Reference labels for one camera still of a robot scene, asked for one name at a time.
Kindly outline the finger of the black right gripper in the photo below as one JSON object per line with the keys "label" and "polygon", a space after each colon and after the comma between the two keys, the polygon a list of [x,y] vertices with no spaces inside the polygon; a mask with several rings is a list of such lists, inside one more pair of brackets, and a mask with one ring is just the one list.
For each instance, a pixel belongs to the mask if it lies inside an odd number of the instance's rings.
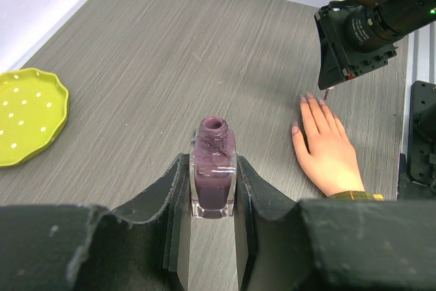
{"label": "finger of the black right gripper", "polygon": [[344,14],[315,15],[315,23],[320,39],[320,73],[318,87],[326,90],[345,82],[347,67],[345,51],[347,41],[343,32]]}

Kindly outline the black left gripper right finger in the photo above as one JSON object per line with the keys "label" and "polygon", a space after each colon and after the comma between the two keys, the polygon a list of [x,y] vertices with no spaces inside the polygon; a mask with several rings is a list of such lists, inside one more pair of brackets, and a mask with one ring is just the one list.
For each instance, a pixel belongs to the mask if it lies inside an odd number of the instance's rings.
{"label": "black left gripper right finger", "polygon": [[238,158],[240,290],[434,290],[435,202],[294,202]]}

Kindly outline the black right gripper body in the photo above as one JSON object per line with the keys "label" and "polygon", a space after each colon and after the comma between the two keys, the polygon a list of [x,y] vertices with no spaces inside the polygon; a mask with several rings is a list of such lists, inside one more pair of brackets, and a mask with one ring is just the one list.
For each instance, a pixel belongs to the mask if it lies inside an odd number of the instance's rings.
{"label": "black right gripper body", "polygon": [[343,32],[347,41],[345,82],[388,64],[396,56],[398,33],[382,20],[377,8],[362,5],[350,7],[346,1],[332,1],[316,13],[344,14]]}

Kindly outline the mannequin hand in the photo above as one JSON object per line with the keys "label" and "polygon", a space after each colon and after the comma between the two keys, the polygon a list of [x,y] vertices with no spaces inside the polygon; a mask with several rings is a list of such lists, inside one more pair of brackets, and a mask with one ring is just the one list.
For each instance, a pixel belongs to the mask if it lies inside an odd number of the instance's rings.
{"label": "mannequin hand", "polygon": [[295,154],[309,180],[325,195],[364,192],[355,149],[341,121],[323,100],[300,100],[302,127],[291,130]]}

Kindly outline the purple nail polish bottle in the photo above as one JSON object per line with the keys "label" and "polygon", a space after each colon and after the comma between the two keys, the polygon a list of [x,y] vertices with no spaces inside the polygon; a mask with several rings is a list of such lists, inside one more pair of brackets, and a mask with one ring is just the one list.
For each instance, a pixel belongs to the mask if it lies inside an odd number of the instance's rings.
{"label": "purple nail polish bottle", "polygon": [[235,135],[224,118],[204,118],[191,138],[189,179],[193,217],[233,216],[237,159]]}

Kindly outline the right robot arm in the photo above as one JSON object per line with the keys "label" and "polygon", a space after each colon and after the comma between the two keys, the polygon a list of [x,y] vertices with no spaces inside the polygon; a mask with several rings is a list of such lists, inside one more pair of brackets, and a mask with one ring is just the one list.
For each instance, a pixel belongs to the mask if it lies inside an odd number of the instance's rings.
{"label": "right robot arm", "polygon": [[339,0],[314,16],[320,39],[318,87],[330,89],[388,64],[395,43],[435,22],[435,0]]}

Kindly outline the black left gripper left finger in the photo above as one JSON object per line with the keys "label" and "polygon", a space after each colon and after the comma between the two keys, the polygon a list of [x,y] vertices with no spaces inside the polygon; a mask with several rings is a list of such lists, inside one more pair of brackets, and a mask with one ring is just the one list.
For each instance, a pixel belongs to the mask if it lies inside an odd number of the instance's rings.
{"label": "black left gripper left finger", "polygon": [[189,156],[115,209],[1,207],[2,290],[186,290]]}

